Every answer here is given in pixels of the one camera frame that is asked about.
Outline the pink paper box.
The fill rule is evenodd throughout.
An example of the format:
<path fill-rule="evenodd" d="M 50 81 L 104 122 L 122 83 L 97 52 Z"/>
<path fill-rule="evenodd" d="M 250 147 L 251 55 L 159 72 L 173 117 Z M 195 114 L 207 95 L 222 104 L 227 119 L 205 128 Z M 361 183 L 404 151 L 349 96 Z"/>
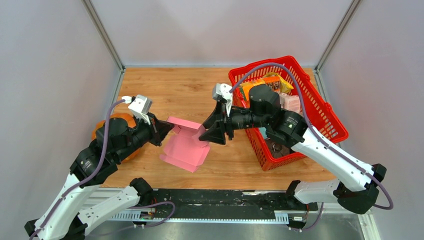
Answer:
<path fill-rule="evenodd" d="M 174 124 L 172 135 L 163 148 L 159 158 L 168 164 L 194 173 L 204 163 L 210 149 L 210 143 L 199 140 L 206 132 L 201 123 L 168 117 L 167 121 Z"/>

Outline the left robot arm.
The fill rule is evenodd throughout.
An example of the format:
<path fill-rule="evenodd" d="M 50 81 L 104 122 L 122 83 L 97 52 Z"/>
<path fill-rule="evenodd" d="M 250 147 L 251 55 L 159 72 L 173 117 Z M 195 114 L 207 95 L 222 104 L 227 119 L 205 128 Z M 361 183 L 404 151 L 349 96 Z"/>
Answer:
<path fill-rule="evenodd" d="M 99 124 L 94 139 L 70 166 L 65 183 L 48 210 L 25 224 L 30 239 L 83 240 L 120 211 L 136 205 L 145 208 L 152 203 L 152 187 L 139 177 L 117 195 L 83 209 L 86 200 L 124 160 L 135 156 L 147 143 L 160 146 L 174 128 L 152 113 L 147 118 L 145 122 L 127 113 L 113 114 Z"/>

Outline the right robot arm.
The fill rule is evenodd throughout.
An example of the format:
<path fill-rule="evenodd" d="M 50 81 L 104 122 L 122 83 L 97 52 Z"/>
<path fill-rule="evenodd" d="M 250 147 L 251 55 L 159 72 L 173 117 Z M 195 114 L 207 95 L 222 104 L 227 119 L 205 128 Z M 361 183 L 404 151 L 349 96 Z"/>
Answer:
<path fill-rule="evenodd" d="M 273 142 L 301 153 L 331 172 L 334 180 L 304 182 L 294 180 L 286 190 L 285 203 L 299 209 L 309 203 L 337 203 L 355 214 L 375 207 L 386 168 L 370 165 L 345 152 L 322 135 L 304 116 L 281 107 L 280 97 L 269 86 L 260 84 L 249 91 L 249 107 L 233 105 L 228 84 L 218 83 L 212 97 L 214 111 L 203 122 L 200 141 L 225 145 L 236 130 L 265 128 Z"/>

